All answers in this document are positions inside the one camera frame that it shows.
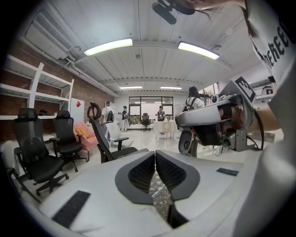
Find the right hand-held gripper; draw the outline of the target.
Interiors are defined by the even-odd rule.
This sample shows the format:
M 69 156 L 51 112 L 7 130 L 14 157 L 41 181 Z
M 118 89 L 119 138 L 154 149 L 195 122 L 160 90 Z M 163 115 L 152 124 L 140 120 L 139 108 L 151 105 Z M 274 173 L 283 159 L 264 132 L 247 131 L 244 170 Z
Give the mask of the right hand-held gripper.
M 218 95 L 219 106 L 209 105 L 179 113 L 175 122 L 179 127 L 193 127 L 212 125 L 220 122 L 219 109 L 225 110 L 221 117 L 222 132 L 220 135 L 223 146 L 237 151 L 252 149 L 254 145 L 247 144 L 247 130 L 254 119 L 253 101 L 255 92 L 243 77 L 230 81 Z M 240 129 L 232 126 L 232 115 L 228 116 L 226 110 L 231 107 L 240 108 L 244 114 L 244 125 Z

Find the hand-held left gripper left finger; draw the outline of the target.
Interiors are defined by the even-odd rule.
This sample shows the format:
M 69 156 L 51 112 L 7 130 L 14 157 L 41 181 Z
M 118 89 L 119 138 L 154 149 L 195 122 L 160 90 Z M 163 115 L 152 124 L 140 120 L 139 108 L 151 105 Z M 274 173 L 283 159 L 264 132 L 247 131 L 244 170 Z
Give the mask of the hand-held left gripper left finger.
M 89 168 L 50 194 L 40 212 L 78 234 L 165 234 L 171 226 L 149 193 L 152 151 Z

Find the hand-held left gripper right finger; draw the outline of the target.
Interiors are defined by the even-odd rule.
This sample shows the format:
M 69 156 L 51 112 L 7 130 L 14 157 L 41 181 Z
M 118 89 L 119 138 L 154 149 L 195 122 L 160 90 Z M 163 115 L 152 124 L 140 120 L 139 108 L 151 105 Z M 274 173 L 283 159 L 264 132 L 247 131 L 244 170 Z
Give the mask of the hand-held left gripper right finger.
M 167 221 L 177 228 L 208 209 L 233 182 L 243 164 L 155 152 L 156 171 L 171 195 Z

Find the person's right forearm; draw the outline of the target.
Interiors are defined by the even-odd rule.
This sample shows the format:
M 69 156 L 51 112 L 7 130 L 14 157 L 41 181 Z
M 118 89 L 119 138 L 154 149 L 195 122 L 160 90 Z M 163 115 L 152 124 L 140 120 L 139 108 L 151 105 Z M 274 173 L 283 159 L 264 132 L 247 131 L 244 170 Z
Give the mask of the person's right forearm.
M 263 125 L 264 131 L 275 131 L 281 129 L 279 120 L 275 117 L 269 106 L 255 109 Z M 254 118 L 252 125 L 249 128 L 250 132 L 259 131 L 259 119 Z

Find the person's right hand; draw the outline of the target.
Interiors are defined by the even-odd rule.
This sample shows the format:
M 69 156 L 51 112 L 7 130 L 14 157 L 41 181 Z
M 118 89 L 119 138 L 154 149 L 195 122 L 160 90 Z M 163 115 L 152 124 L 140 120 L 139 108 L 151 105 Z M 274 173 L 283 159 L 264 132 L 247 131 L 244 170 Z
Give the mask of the person's right hand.
M 244 114 L 240 108 L 231 107 L 232 109 L 232 126 L 234 129 L 240 129 L 244 125 Z

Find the black rounded floor appliance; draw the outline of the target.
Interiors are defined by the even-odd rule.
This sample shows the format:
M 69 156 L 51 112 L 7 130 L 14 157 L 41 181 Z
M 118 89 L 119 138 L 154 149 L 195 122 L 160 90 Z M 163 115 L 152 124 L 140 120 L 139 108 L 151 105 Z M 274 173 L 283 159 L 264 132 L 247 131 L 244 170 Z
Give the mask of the black rounded floor appliance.
M 178 149 L 180 153 L 188 153 L 191 156 L 197 156 L 198 142 L 192 132 L 185 129 L 181 132 L 179 137 Z

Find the table with patterned cloth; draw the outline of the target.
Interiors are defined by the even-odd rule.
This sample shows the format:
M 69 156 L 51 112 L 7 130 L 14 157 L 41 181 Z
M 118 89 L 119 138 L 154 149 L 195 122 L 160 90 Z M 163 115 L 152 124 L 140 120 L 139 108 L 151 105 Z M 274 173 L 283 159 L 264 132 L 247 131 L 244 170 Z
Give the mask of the table with patterned cloth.
M 178 131 L 176 122 L 174 120 L 170 121 L 155 121 L 154 131 L 156 138 L 160 138 L 161 133 L 165 133 L 166 137 L 170 135 L 174 140 L 176 140 L 175 133 Z

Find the wicker table with glass top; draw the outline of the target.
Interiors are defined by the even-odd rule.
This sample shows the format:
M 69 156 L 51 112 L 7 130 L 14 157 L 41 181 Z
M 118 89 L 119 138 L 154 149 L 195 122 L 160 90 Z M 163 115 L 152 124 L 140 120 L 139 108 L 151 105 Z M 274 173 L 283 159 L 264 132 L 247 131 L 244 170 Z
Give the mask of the wicker table with glass top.
M 164 183 L 161 181 L 159 174 L 155 171 L 150 182 L 149 194 L 152 196 Z M 153 198 L 154 206 L 161 217 L 167 221 L 169 207 L 171 204 L 171 194 L 167 187 L 155 198 Z

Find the white office chair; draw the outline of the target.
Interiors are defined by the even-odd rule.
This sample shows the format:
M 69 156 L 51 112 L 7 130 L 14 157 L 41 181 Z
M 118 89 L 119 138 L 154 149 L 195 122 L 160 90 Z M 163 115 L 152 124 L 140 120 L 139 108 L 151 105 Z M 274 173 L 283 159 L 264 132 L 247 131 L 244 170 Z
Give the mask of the white office chair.
M 123 137 L 121 131 L 116 123 L 106 124 L 108 134 L 110 135 L 110 146 L 117 147 L 122 145 L 122 141 L 128 140 L 128 137 Z

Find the black office chair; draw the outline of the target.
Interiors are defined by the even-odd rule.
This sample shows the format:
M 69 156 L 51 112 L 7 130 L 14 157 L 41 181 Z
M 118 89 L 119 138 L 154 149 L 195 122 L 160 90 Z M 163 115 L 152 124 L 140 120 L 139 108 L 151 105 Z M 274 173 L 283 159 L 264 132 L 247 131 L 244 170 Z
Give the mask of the black office chair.
M 151 131 L 151 128 L 149 128 L 150 119 L 149 119 L 149 115 L 147 113 L 144 113 L 142 115 L 142 125 L 144 126 L 143 132 L 145 132 L 145 131 Z
M 110 162 L 119 158 L 123 158 L 124 156 L 128 156 L 130 154 L 137 154 L 140 152 L 149 151 L 147 148 L 138 150 L 135 147 L 123 147 L 123 141 L 128 140 L 128 137 L 121 137 L 121 133 L 119 131 L 119 138 L 113 139 L 114 143 L 117 143 L 117 150 L 111 152 L 110 151 L 110 143 L 107 140 L 106 132 L 108 132 L 109 128 L 111 131 L 114 131 L 114 128 L 119 130 L 119 127 L 116 123 L 109 123 L 106 125 L 106 130 L 103 130 L 103 125 L 101 125 L 99 118 L 101 117 L 102 112 L 98 104 L 95 102 L 90 102 L 90 106 L 87 110 L 87 116 L 89 118 L 90 123 L 92 124 L 92 128 L 96 139 L 98 141 L 97 147 L 101 154 L 101 163 Z
M 57 174 L 62 170 L 65 162 L 49 154 L 43 140 L 43 123 L 38 118 L 33 108 L 20 108 L 18 117 L 14 120 L 13 131 L 18 142 L 16 155 L 21 167 L 29 180 L 35 184 L 42 184 L 36 190 L 36 195 L 48 189 L 53 192 L 55 187 L 60 187 L 60 180 L 69 179 L 68 174 Z
M 77 173 L 78 168 L 75 161 L 85 160 L 89 162 L 89 158 L 81 157 L 79 152 L 82 151 L 81 135 L 78 135 L 78 141 L 74 134 L 74 119 L 67 110 L 60 110 L 56 117 L 53 118 L 55 129 L 55 138 L 52 138 L 55 154 L 61 158 L 66 164 L 72 163 L 74 171 Z

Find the black framed window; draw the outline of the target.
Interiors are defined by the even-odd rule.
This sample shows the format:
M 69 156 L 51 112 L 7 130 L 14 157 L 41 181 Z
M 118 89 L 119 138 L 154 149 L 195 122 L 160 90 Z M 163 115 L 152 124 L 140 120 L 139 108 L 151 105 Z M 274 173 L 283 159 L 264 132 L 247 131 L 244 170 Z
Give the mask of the black framed window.
M 133 125 L 141 125 L 142 117 L 147 114 L 150 124 L 159 120 L 160 107 L 166 120 L 173 119 L 173 97 L 129 97 L 129 118 Z

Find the white cabinet with red mark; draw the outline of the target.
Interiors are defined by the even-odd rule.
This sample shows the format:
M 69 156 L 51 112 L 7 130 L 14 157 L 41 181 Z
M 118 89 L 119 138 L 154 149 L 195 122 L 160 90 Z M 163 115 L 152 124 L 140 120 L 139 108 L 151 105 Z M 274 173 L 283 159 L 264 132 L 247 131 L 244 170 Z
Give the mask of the white cabinet with red mark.
M 84 122 L 84 106 L 85 102 L 80 99 L 72 98 L 70 101 L 70 116 L 75 123 Z

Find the grey printed t-shirt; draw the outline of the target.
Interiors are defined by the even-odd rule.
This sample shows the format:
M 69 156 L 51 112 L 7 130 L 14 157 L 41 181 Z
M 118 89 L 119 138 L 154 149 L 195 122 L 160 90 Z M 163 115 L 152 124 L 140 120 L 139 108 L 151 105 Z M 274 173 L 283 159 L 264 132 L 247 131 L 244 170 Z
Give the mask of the grey printed t-shirt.
M 296 3 L 243 0 L 253 48 L 277 85 L 269 107 L 279 120 L 283 143 L 296 147 Z

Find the white ceiling air conditioner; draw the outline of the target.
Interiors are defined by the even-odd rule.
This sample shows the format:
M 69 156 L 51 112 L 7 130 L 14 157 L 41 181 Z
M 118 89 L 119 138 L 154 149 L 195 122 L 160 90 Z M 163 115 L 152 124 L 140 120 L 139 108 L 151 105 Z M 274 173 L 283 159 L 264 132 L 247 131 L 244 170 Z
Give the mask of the white ceiling air conditioner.
M 54 59 L 68 57 L 72 44 L 42 13 L 38 13 L 25 33 L 25 39 Z

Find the white wall shelving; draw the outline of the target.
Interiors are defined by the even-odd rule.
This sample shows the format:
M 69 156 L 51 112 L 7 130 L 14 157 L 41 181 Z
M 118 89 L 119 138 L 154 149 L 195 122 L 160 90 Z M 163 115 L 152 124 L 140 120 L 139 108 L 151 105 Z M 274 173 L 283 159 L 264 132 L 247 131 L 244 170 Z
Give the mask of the white wall shelving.
M 27 99 L 27 107 L 29 108 L 34 108 L 35 101 L 37 100 L 56 103 L 60 108 L 62 108 L 64 104 L 67 104 L 67 110 L 70 111 L 74 80 L 71 80 L 70 82 L 66 81 L 44 71 L 43 68 L 43 63 L 40 63 L 38 67 L 35 67 L 12 55 L 7 55 L 3 70 L 13 75 L 29 79 L 31 84 L 29 89 L 25 89 L 0 83 L 0 94 Z M 38 92 L 37 87 L 39 84 L 57 88 L 61 91 L 61 94 L 58 96 Z

